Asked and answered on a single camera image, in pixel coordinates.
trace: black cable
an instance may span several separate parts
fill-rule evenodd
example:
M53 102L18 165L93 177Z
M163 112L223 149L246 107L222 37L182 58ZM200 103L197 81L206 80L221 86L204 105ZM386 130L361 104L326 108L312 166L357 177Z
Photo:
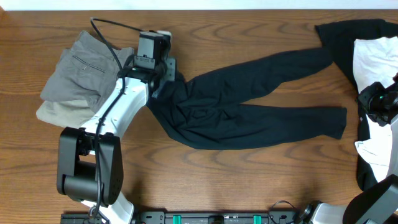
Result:
M99 214L99 216L100 216L103 220L105 220L105 224L110 224L110 223L111 223L111 220L109 220L108 218L106 218L105 215L102 214L102 212L98 212L98 214Z
M279 200L279 201L275 202L275 204L273 204L273 205L271 206L271 208L269 208L269 211L271 211L276 205L278 205L278 204L280 204L280 203L287 203L287 204L289 204L296 212L298 212L298 209L297 209L297 208L295 208L290 202L285 201L285 200ZM271 221L272 221L274 224L278 224L278 223L275 222L274 216L273 216L273 215L270 215L270 216L269 216L269 219L271 219Z
M97 19L97 18L94 18L94 17L90 18L90 23L93 26L95 32L99 35L101 40L107 46L107 48L111 52L112 56L114 57L116 63L118 64L119 71L121 71L123 68L122 68L122 65L120 63L120 60L118 59L118 56L116 56L116 54L114 53L114 50L112 49L111 44L104 38L104 36L100 32L100 30L98 30L98 28L95 26L94 21L107 22L107 23L110 23L110 24L114 24L114 25L130 28L130 29L133 29L133 30L136 30L136 31L142 31L142 30L138 29L138 28L135 28L135 27L131 27L131 26L127 26L127 25L124 25L124 24L120 24L118 22L107 21L105 19ZM97 174L98 186L97 186L97 201L96 201L96 205L94 207L94 210L92 212L90 212L90 215L92 217L97 217L97 215L98 215L98 212L99 212L100 206L101 206L101 202L102 202L102 194L103 194L102 193L103 183L101 181L101 165L100 165L100 153L101 153L101 150L100 150L100 132L101 132L101 127L104 124L104 121L105 121L106 116L108 115L108 113L111 111L111 109L116 104L116 102L118 102L120 97L122 97L123 94L124 94L124 91L126 89L126 80L124 78L125 77L122 77L122 89L121 89L121 91L119 92L117 97L112 101L110 106L106 109L106 111L104 112L102 117L100 117L100 119L98 120L98 125L97 125L96 131L95 131L94 150L95 150L95 162L96 162L96 174Z

